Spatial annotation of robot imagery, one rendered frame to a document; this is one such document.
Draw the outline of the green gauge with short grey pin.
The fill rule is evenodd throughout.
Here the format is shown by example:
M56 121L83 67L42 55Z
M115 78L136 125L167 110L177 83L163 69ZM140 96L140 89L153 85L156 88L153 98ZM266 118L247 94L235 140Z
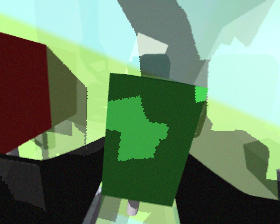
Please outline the green gauge with short grey pin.
M110 73L101 195L172 207L208 89Z

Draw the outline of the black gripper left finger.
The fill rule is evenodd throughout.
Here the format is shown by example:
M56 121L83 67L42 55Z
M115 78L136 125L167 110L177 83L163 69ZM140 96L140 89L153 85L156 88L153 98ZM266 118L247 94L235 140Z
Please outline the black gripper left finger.
M83 224L102 182L105 136L47 160L0 153L0 197L33 205L37 224Z

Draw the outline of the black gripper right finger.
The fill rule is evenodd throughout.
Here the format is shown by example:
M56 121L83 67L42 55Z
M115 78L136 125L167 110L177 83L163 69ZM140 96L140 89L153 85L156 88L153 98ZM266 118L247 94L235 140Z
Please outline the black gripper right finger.
M280 201L242 192L188 155L175 197L180 224L280 224Z

